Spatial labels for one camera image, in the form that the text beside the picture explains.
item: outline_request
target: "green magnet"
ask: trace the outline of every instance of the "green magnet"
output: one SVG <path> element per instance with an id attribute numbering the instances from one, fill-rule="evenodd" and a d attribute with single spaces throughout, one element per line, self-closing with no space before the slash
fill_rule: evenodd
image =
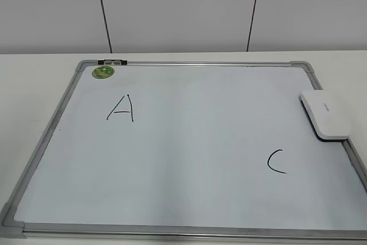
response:
<path id="1" fill-rule="evenodd" d="M 115 70 L 111 66 L 100 66 L 93 70 L 92 76 L 96 79 L 106 79 L 111 77 L 115 73 Z"/>

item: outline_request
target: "whiteboard eraser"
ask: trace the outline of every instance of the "whiteboard eraser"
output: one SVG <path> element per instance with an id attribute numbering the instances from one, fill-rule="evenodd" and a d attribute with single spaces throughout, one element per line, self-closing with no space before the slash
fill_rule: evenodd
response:
<path id="1" fill-rule="evenodd" d="M 325 90 L 304 91 L 300 97 L 317 136 L 324 140 L 345 140 L 350 122 Z"/>

